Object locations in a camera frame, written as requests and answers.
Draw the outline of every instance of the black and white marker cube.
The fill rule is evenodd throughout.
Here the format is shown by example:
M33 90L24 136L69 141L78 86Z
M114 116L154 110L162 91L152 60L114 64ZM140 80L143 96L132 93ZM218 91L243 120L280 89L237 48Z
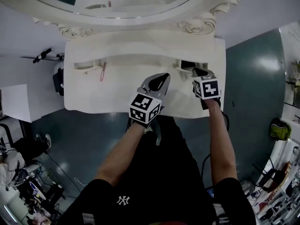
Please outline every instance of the black and white marker cube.
M219 98L221 90L215 75L194 77L195 93L201 99Z
M148 124L160 111L162 101L154 97L137 93L130 105L129 116L132 119Z

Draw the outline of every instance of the person's hand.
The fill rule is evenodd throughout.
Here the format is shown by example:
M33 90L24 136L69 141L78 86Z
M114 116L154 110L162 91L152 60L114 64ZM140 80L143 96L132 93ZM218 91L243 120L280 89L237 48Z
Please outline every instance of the person's hand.
M138 94L130 105L130 118L148 128L150 122L165 106L164 98L170 80L171 76L168 73L147 77L136 90Z
M214 99L205 99L204 102L206 103L208 109L212 109L212 108L219 108L219 104L216 100Z

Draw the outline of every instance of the teal floor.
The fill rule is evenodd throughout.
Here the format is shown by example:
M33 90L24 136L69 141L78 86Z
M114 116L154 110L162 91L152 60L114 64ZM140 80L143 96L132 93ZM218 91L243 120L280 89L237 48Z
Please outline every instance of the teal floor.
M269 125L280 117L285 93L283 48L278 30L262 34L226 50L226 88L224 112L230 118L229 134L234 146L239 180L256 181L274 146ZM50 133L50 155L68 175L86 183L93 179L111 147L125 132L128 115L86 114L66 109L33 122L33 134ZM201 169L210 149L208 118L175 119ZM65 194L78 196L68 178L46 155L40 160L60 180ZM203 181L211 186L210 161Z

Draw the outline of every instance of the ny logo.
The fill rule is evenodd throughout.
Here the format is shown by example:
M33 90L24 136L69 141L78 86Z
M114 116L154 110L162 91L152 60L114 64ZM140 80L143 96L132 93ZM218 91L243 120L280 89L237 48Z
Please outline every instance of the ny logo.
M117 203L119 204L119 205L121 205L122 203L123 203L123 205L125 206L126 204L128 204L128 199L129 199L130 197L127 197L126 198L126 196L123 196L123 198L121 197L121 196L119 196L119 200L117 201Z
M205 87L206 87L206 90L205 90L205 91L206 91L206 92L210 92L211 94L213 94L213 93L216 91L215 88L212 89L212 88L210 87L210 84L206 84Z

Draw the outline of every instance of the cable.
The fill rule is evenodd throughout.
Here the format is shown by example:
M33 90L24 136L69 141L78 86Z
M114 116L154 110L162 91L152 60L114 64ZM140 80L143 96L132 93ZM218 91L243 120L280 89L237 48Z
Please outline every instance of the cable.
M10 150L7 150L7 151L5 151L4 153L8 153L9 151L17 151L16 149L10 149Z
M65 196L65 197L72 197L72 196ZM76 199L77 197L72 197L72 198Z
M39 175L39 174L35 174L35 175L33 175L33 176L30 176L30 175L29 175L29 176L30 176L30 177L31 177L33 180L35 180L35 179L37 178L37 176L38 176L38 175ZM20 184L20 185L21 185L21 184L23 184L23 183L27 182L27 180L28 180L28 179L26 179L26 180L25 180L25 181L23 181L23 182L18 182L18 183L15 183L14 185L18 185L18 184Z
M78 179L78 178L76 178L76 177L74 177L74 180L76 181L76 182L79 182L81 185L83 185L83 186L86 186L86 185L88 185L88 183L82 183L82 182L80 182L80 180Z
M131 118L128 119L127 127L126 127L126 131L125 132L127 132L127 130L130 128L130 126L131 126Z
M42 167L41 167L41 165L38 164L38 163L29 163L29 164L26 164L26 166L31 165L31 164L39 165L39 170L42 171Z
M56 204L55 206L54 206L54 208L53 209L55 209L55 207L58 205L58 210L56 210L56 221L55 221L55 225L57 224L57 220L58 220L58 211L60 210L60 204L58 203L58 204Z
M221 111L222 112L222 114L223 114L223 116L226 118L226 129L227 129L227 131L229 131L229 117L227 116L227 114L226 113L224 113L223 111Z
M79 193L81 193L81 190L79 189L79 187L73 182L73 180L65 173L65 171L58 165L58 163L57 162L55 162L51 157L50 157L50 155L49 155L49 153L48 152L45 152L48 156L49 156L49 158L62 170L62 172L67 176L67 178L69 178L70 179L70 181L75 185L75 187L78 189L78 191L79 191Z
M21 222L24 220L24 218L26 218L26 216L28 215L28 213L26 213L26 215L23 217L23 219L21 220Z
M292 106L292 107L297 107L297 106L295 106L295 105L293 105L293 104L289 104L289 103L286 103L286 102L284 102L284 104L287 104L287 105Z
M28 176L30 176L31 178L33 178L34 176L35 176L35 179L37 178L37 176L39 176L39 175L42 175L43 174L43 172L44 171L38 171L38 173L37 174L35 174L35 175L33 175L33 176L30 176L29 174L28 174Z

